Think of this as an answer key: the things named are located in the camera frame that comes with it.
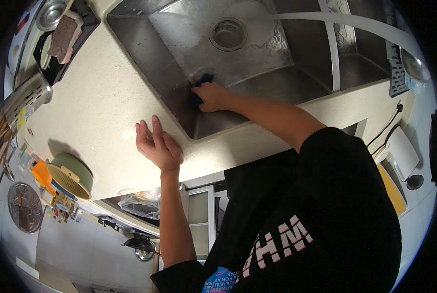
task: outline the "electrical cord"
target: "electrical cord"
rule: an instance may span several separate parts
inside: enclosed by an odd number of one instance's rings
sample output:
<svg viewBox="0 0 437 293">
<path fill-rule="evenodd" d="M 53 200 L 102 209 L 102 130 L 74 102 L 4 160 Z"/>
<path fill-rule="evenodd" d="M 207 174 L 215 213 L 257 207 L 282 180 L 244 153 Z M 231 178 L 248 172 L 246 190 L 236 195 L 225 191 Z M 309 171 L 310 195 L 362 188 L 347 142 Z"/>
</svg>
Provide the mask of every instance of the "electrical cord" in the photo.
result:
<svg viewBox="0 0 437 293">
<path fill-rule="evenodd" d="M 367 147 L 369 147 L 370 146 L 370 144 L 372 144 L 377 138 L 379 138 L 380 137 L 380 135 L 391 125 L 391 123 L 393 123 L 393 121 L 394 121 L 394 119 L 396 118 L 396 116 L 399 114 L 399 113 L 401 113 L 402 112 L 402 108 L 403 108 L 403 105 L 402 104 L 399 104 L 399 105 L 397 105 L 397 110 L 396 110 L 396 114 L 394 114 L 394 117 L 391 119 L 391 121 L 383 128 L 383 130 L 377 135 L 377 136 L 375 136 L 374 137 L 374 139 L 372 139 L 371 140 L 371 142 L 369 142 L 368 144 L 367 144 Z M 374 152 L 373 152 L 373 154 L 371 154 L 371 155 L 374 155 L 377 151 L 379 151 L 379 149 L 380 148 L 382 148 L 384 146 L 384 144 L 382 144 L 379 148 L 377 148 Z"/>
</svg>

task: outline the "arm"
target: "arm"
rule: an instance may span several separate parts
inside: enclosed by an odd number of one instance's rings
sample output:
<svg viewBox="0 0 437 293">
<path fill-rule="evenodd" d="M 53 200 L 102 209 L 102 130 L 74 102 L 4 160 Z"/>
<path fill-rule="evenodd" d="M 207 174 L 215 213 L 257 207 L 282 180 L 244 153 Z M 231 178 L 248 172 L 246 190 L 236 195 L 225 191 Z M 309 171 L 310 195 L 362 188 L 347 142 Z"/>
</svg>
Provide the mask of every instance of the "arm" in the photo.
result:
<svg viewBox="0 0 437 293">
<path fill-rule="evenodd" d="M 204 83 L 192 91 L 204 101 L 199 106 L 201 111 L 228 110 L 241 114 L 282 138 L 297 152 L 306 138 L 326 127 L 301 108 L 263 97 L 232 93 L 216 83 Z"/>
<path fill-rule="evenodd" d="M 191 229 L 180 198 L 179 173 L 183 153 L 174 139 L 163 131 L 157 116 L 152 117 L 153 133 L 145 121 L 135 125 L 137 149 L 161 171 L 160 241 L 165 267 L 196 260 Z"/>
</svg>

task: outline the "sink drain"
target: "sink drain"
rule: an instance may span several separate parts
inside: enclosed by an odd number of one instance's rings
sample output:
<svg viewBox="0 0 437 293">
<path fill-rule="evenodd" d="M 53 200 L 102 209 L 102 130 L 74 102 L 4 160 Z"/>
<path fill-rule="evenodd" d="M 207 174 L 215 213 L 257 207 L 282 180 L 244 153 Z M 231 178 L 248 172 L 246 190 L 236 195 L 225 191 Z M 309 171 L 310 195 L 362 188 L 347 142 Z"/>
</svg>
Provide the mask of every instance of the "sink drain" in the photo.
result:
<svg viewBox="0 0 437 293">
<path fill-rule="evenodd" d="M 232 17 L 224 17 L 212 25 L 210 42 L 218 50 L 236 51 L 247 39 L 247 31 L 242 22 Z"/>
</svg>

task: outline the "plastic bag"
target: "plastic bag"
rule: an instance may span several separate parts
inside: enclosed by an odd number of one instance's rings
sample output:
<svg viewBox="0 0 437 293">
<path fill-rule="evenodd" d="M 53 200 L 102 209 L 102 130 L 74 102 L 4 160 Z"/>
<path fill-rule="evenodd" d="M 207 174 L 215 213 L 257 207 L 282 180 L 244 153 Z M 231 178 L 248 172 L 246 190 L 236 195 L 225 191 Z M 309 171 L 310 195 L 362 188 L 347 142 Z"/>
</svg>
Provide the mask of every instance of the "plastic bag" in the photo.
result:
<svg viewBox="0 0 437 293">
<path fill-rule="evenodd" d="M 153 220 L 160 219 L 161 188 L 127 194 L 121 197 L 118 206 L 134 215 Z"/>
</svg>

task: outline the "hand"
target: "hand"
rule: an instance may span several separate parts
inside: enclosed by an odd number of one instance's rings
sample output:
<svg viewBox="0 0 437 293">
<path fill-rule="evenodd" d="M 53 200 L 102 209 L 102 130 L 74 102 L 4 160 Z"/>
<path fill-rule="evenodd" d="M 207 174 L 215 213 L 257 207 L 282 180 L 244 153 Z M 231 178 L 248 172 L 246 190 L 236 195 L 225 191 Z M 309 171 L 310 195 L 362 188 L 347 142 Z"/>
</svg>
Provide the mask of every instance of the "hand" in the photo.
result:
<svg viewBox="0 0 437 293">
<path fill-rule="evenodd" d="M 231 95 L 229 90 L 217 83 L 203 83 L 201 87 L 193 87 L 191 91 L 201 97 L 204 103 L 199 108 L 206 113 L 226 110 L 226 103 Z"/>
<path fill-rule="evenodd" d="M 174 139 L 163 131 L 160 120 L 152 116 L 153 133 L 147 128 L 145 121 L 135 124 L 137 149 L 147 159 L 160 168 L 162 173 L 179 171 L 183 162 L 183 152 Z"/>
</svg>

